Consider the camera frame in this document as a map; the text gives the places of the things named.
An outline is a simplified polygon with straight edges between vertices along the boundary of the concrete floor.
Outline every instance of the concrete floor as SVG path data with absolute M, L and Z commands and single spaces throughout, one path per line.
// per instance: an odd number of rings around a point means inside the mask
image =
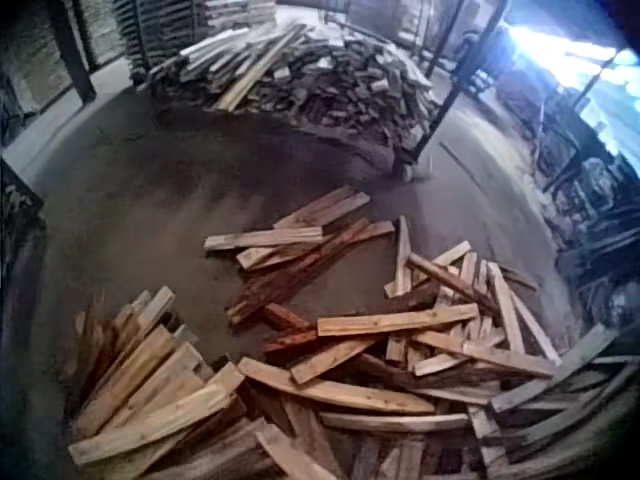
M 115 313 L 143 289 L 168 285 L 206 359 L 256 352 L 269 331 L 228 328 L 223 307 L 242 281 L 232 256 L 204 257 L 204 237 L 268 228 L 344 184 L 371 196 L 362 210 L 370 220 L 405 215 L 412 248 L 426 257 L 466 239 L 481 257 L 533 277 L 539 295 L 520 292 L 566 348 L 579 327 L 523 180 L 525 148 L 504 112 L 492 112 L 487 119 L 461 98 L 425 152 L 423 161 L 433 156 L 430 178 L 411 184 L 388 180 L 383 162 L 265 119 L 161 111 L 131 91 L 85 114 L 43 152 L 33 175 L 46 232 L 27 248 L 33 255 L 18 268 L 5 316 L 1 411 L 14 473 L 73 476 L 57 378 L 73 351 L 73 314 L 92 294 L 103 290 Z M 391 238 L 360 246 L 290 307 L 314 318 L 382 302 L 394 259 Z

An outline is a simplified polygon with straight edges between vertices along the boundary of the dusty floor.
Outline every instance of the dusty floor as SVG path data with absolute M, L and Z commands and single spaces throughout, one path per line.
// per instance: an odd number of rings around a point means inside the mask
M 238 267 L 232 257 L 205 258 L 203 238 L 267 228 L 344 184 L 372 197 L 362 211 L 371 220 L 404 214 L 413 249 L 427 257 L 466 239 L 482 257 L 529 274 L 540 295 L 521 293 L 566 348 L 576 322 L 522 182 L 526 154 L 508 119 L 495 115 L 488 121 L 460 99 L 425 153 L 433 156 L 431 177 L 400 184 L 386 178 L 387 165 L 263 120 L 160 112 L 133 92 L 110 99 L 46 153 L 35 182 L 46 231 L 16 276 L 3 332 L 9 387 L 1 411 L 12 469 L 71 478 L 57 374 L 71 350 L 73 314 L 92 293 L 103 289 L 115 312 L 141 290 L 168 285 L 206 359 L 251 353 L 268 330 L 229 330 L 223 306 L 240 291 Z M 394 257 L 391 238 L 360 246 L 290 306 L 313 318 L 381 302 Z

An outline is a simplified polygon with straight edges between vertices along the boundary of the metal pole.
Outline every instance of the metal pole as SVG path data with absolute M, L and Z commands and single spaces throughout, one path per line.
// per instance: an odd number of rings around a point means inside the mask
M 491 16 L 491 18 L 489 19 L 489 22 L 487 23 L 487 27 L 483 30 L 482 34 L 480 35 L 480 38 L 478 39 L 478 42 L 471 47 L 471 50 L 469 51 L 468 60 L 465 62 L 464 66 L 462 67 L 462 70 L 460 71 L 460 74 L 458 75 L 456 82 L 453 84 L 453 87 L 451 88 L 449 95 L 447 95 L 447 98 L 445 98 L 444 102 L 442 103 L 442 106 L 438 110 L 436 117 L 430 123 L 429 133 L 423 136 L 420 139 L 420 142 L 418 142 L 418 145 L 416 145 L 416 148 L 413 151 L 415 159 L 420 158 L 420 154 L 422 153 L 422 150 L 424 150 L 424 148 L 427 146 L 429 141 L 433 138 L 433 136 L 436 133 L 436 130 L 438 130 L 438 128 L 442 124 L 442 120 L 444 120 L 444 117 L 447 115 L 449 110 L 451 110 L 451 107 L 453 106 L 454 102 L 458 98 L 458 95 L 460 95 L 460 92 L 462 91 L 462 87 L 471 79 L 474 72 L 478 68 L 478 62 L 482 58 L 482 55 L 481 55 L 482 49 L 488 43 L 489 39 L 491 38 L 491 34 L 500 23 L 500 20 L 502 20 L 502 16 L 509 8 L 509 3 L 510 3 L 510 0 L 499 0 L 498 6 L 496 7 L 495 11 L 493 12 L 493 15 Z
M 444 52 L 444 48 L 447 46 L 449 36 L 451 35 L 453 27 L 455 27 L 456 22 L 458 21 L 460 12 L 462 12 L 462 5 L 464 5 L 464 0 L 458 0 L 458 3 L 456 3 L 455 7 L 456 9 L 453 11 L 453 17 L 451 17 L 451 21 L 447 24 L 447 28 L 445 29 L 442 38 L 440 38 L 438 44 L 436 45 L 436 49 L 433 51 L 433 57 L 431 58 L 431 62 L 429 62 L 427 71 L 424 72 L 424 76 L 427 78 L 431 78 L 431 75 L 433 75 L 433 72 L 436 69 L 438 61 L 440 61 L 440 58 L 442 57 L 442 52 Z

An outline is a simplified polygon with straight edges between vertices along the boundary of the wood scrap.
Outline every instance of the wood scrap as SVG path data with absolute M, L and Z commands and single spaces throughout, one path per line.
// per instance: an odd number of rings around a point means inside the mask
M 426 329 L 437 325 L 470 320 L 479 315 L 480 312 L 477 305 L 469 304 L 389 315 L 325 317 L 318 319 L 318 336 L 364 335 L 418 328 Z
M 318 379 L 301 387 L 291 380 L 288 371 L 248 357 L 242 359 L 238 368 L 247 377 L 281 392 L 332 405 L 380 412 L 428 413 L 433 411 L 433 405 L 429 402 L 407 393 L 357 387 Z
M 207 252 L 211 252 L 215 250 L 233 250 L 235 248 L 271 247 L 292 243 L 321 243 L 322 241 L 322 228 L 304 227 L 212 235 L 205 239 L 204 249 Z
M 281 402 L 293 427 L 297 444 L 302 450 L 336 478 L 346 478 L 316 412 L 299 399 L 289 395 L 282 395 Z
M 505 282 L 502 277 L 502 272 L 496 263 L 489 262 L 487 269 L 491 278 L 491 285 L 493 287 L 494 294 L 498 299 L 502 327 L 507 334 L 509 347 L 514 352 L 526 353 L 520 324 L 516 317 L 516 310 L 513 306 L 513 302 L 511 301 L 511 290 L 509 289 L 507 282 Z
M 369 348 L 374 343 L 382 340 L 382 336 L 360 336 L 347 339 L 329 345 L 320 352 L 303 360 L 291 368 L 291 376 L 299 384 L 308 382 L 324 372 L 346 362 Z
M 437 282 L 449 287 L 464 298 L 486 308 L 490 313 L 498 313 L 498 307 L 495 305 L 491 298 L 483 293 L 480 293 L 468 283 L 462 281 L 460 277 L 452 275 L 446 269 L 443 269 L 438 265 L 431 263 L 430 261 L 420 257 L 419 255 L 416 255 L 415 253 L 409 255 L 408 262 L 410 265 L 413 265 L 418 270 L 429 275 Z

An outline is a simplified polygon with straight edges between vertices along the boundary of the pile of wood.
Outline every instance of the pile of wood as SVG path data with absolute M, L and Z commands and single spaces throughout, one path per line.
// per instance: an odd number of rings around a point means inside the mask
M 396 275 L 379 309 L 312 322 L 283 306 L 357 243 L 395 230 L 364 218 L 344 225 L 363 195 L 343 187 L 272 230 L 206 239 L 207 251 L 249 247 L 239 256 L 257 259 L 226 312 L 233 325 L 264 320 L 277 331 L 264 344 L 267 363 L 206 365 L 168 314 L 167 287 L 112 322 L 81 315 L 76 464 L 90 478 L 345 479 L 330 429 L 352 436 L 358 480 L 533 479 L 583 468 L 593 438 L 539 452 L 612 401 L 638 357 L 601 356 L 617 336 L 602 325 L 560 355 L 514 291 L 535 285 L 479 259 L 468 242 L 429 261 L 412 251 L 401 217 Z
M 225 31 L 154 69 L 150 84 L 171 101 L 412 149 L 436 108 L 431 84 L 403 51 L 357 35 L 303 24 Z

